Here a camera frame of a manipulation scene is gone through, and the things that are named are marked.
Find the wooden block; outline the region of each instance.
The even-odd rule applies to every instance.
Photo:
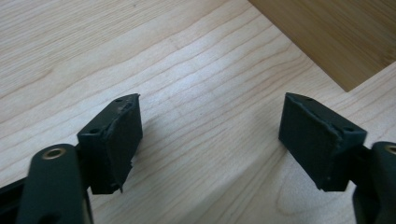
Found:
[[[345,91],[396,59],[396,1],[249,0]]]

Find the light wood surface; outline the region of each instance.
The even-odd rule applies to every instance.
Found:
[[[96,223],[354,223],[277,140],[286,91],[396,141],[396,63],[344,92],[245,0],[3,1],[0,185],[112,99],[141,94],[144,138]]]
[[[396,61],[396,1],[250,0],[344,90]]]

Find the black plastic jaw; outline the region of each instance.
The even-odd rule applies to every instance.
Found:
[[[325,191],[344,191],[367,132],[314,99],[286,93],[279,140]]]
[[[367,132],[321,103],[287,93],[279,139],[319,189],[344,191],[349,180],[359,224],[396,223],[396,144],[363,145]]]
[[[138,94],[114,100],[78,133],[93,194],[122,189],[142,137]]]

